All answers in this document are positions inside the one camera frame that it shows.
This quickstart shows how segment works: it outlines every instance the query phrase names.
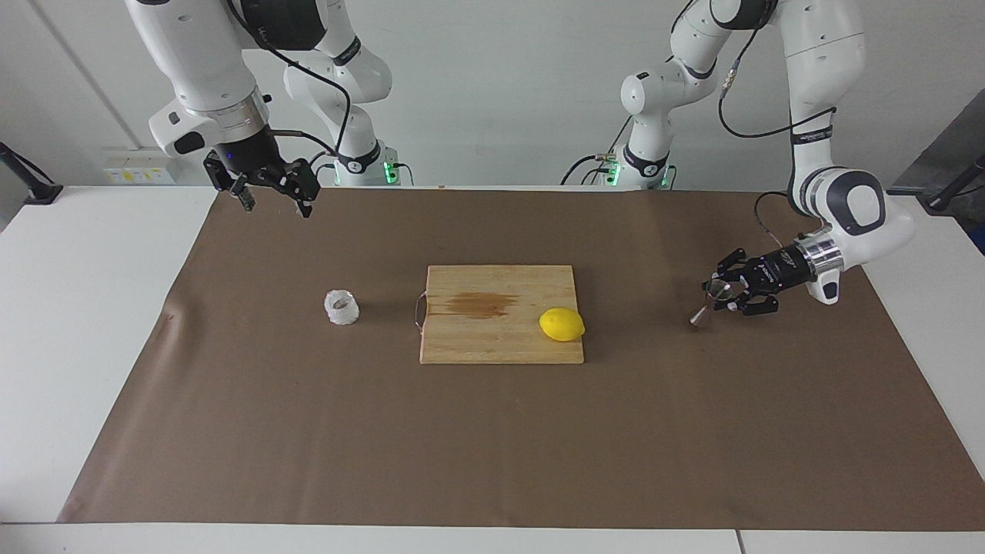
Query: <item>green indicator light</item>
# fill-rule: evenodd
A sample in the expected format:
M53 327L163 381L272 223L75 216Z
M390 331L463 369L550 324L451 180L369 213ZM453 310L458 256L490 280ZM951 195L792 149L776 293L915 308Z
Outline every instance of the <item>green indicator light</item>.
M383 171L386 173L387 184L393 184L397 182L399 178L397 172L394 171L393 165L388 162L383 162Z

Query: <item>stain on cutting board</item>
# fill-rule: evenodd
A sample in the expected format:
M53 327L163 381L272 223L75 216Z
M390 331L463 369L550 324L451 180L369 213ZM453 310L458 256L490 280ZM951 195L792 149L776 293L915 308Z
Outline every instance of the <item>stain on cutting board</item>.
M503 317L509 307L516 306L516 298L497 293L459 293L448 302L448 314L472 319Z

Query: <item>white table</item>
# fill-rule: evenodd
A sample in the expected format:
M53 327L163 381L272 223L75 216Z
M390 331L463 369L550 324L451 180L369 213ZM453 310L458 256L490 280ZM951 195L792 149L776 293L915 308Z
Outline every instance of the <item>white table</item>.
M0 520L53 521L215 192L75 187L0 234ZM866 268L985 475L985 257L952 220ZM985 533L6 524L0 552L985 552Z

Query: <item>lemon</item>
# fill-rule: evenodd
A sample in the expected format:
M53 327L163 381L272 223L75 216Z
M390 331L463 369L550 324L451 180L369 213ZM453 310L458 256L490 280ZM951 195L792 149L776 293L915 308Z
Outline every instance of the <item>lemon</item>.
M567 308L551 308L541 314L541 330L559 342L571 342L585 334L585 322L581 315Z

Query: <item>brown paper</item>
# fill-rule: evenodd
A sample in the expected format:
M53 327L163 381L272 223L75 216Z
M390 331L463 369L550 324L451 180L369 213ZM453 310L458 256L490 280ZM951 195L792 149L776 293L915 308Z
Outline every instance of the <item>brown paper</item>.
M985 529L863 271L688 325L718 259L775 248L753 195L264 192L213 206L60 520ZM419 365L427 267L465 263L573 265L585 364Z

